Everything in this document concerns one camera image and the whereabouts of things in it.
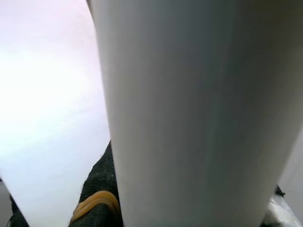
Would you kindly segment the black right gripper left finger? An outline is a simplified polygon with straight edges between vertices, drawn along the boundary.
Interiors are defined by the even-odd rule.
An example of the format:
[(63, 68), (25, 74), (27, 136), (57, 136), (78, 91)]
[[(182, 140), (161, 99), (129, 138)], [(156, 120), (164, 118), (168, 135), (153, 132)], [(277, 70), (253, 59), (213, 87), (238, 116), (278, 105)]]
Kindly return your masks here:
[[(115, 167), (110, 143), (100, 160), (93, 166), (84, 182), (79, 203), (83, 202), (89, 196), (98, 191), (109, 191), (113, 193), (119, 202)], [(122, 217), (120, 220), (115, 219), (105, 204), (99, 204), (81, 218), (72, 223), (70, 222), (69, 227), (124, 227), (124, 225)]]

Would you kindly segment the white plastic table leg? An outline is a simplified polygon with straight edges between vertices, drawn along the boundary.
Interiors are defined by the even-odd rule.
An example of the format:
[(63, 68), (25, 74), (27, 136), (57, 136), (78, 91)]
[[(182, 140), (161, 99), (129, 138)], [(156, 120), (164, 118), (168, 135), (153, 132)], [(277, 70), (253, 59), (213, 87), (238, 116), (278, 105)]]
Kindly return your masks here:
[(87, 0), (124, 227), (259, 227), (303, 126), (303, 0)]

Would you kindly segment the orange rubber band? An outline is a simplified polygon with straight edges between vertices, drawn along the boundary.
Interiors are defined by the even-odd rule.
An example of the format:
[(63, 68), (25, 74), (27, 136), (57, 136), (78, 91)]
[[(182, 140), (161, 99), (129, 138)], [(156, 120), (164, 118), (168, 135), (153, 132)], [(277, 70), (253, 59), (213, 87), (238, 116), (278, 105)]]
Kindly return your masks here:
[(121, 209), (116, 196), (109, 191), (98, 191), (76, 206), (70, 222), (81, 218), (99, 204), (105, 204), (115, 219), (121, 219)]

